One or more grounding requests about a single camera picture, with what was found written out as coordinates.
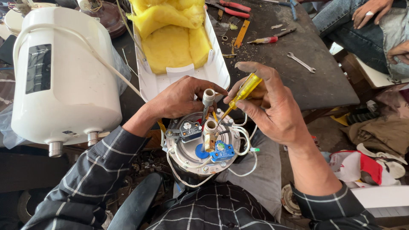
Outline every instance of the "v-guard logo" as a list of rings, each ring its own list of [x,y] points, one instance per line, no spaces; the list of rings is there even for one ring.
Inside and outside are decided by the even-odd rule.
[[[45,49],[45,50],[37,50],[38,52],[33,53],[31,55],[36,55],[36,54],[45,54],[49,49]]]

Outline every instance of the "white water heater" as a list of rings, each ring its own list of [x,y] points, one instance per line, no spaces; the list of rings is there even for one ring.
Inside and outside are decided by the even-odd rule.
[[[50,157],[56,157],[63,145],[95,144],[98,132],[115,129],[122,120],[121,108],[115,74],[84,41],[52,28],[23,34],[36,24],[54,24],[80,33],[110,65],[112,43],[101,23],[73,9],[41,8],[24,18],[21,46],[16,42],[14,47],[20,51],[14,63],[11,127],[29,141],[49,144]]]

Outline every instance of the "tester screwdriver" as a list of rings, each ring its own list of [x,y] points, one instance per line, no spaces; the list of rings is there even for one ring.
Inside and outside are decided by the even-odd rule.
[[[240,87],[239,91],[237,92],[237,95],[231,102],[229,102],[229,108],[226,110],[226,112],[223,114],[223,116],[220,118],[219,122],[220,123],[228,114],[231,110],[236,109],[236,102],[238,100],[246,99],[249,94],[253,91],[253,89],[262,81],[263,79],[259,78],[257,75],[254,73],[250,74],[250,76],[244,81],[242,86]]]
[[[251,43],[257,43],[257,44],[258,43],[273,43],[273,42],[278,41],[280,37],[282,37],[284,35],[287,35],[287,34],[289,34],[291,32],[294,32],[296,30],[297,30],[297,28],[288,29],[288,30],[286,30],[284,32],[281,32],[279,34],[274,35],[273,37],[259,38],[259,39],[256,39],[254,41],[249,41],[247,44],[251,44]]]

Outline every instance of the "yellow insulation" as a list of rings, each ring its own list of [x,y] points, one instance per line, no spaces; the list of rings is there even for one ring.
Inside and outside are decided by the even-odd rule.
[[[203,21],[204,0],[130,0],[134,21],[152,72],[166,73],[166,67],[207,62],[211,44]]]

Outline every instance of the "workbench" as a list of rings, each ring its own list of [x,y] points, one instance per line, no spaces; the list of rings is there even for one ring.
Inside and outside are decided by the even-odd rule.
[[[295,22],[289,7],[257,0],[234,0],[234,2],[250,7],[254,17],[244,37],[243,45],[239,49],[234,49],[237,56],[225,58],[230,74],[230,88],[238,80],[248,75],[235,69],[234,64],[238,61],[257,61],[277,69],[284,85],[291,89],[302,111],[359,103],[346,76],[320,39],[312,20],[300,4],[296,6],[298,21]],[[217,19],[218,10],[216,8],[209,7],[208,13]],[[224,13],[221,22],[226,23],[230,17],[231,15]],[[226,33],[228,41],[222,42],[221,37],[218,37],[223,54],[231,54],[231,41],[237,37],[243,22],[244,19],[241,18],[237,24],[238,29],[229,30]],[[283,26],[271,29],[271,26],[278,24],[283,24]],[[273,36],[282,32],[281,29],[294,27],[297,28],[295,32],[279,38],[275,43],[246,43],[256,38]],[[113,39],[112,43],[122,57],[122,48],[124,48],[129,65],[137,71],[135,47],[129,33],[126,32]],[[316,73],[310,73],[301,64],[288,58],[288,52],[294,53],[301,61],[315,68]],[[132,75],[131,83],[139,88],[138,78],[133,73]],[[121,95],[120,102],[123,115],[122,124],[144,104],[144,101],[129,87]],[[223,110],[228,107],[222,101],[218,103],[218,106]],[[243,117],[240,111],[232,111],[230,115],[234,119]]]

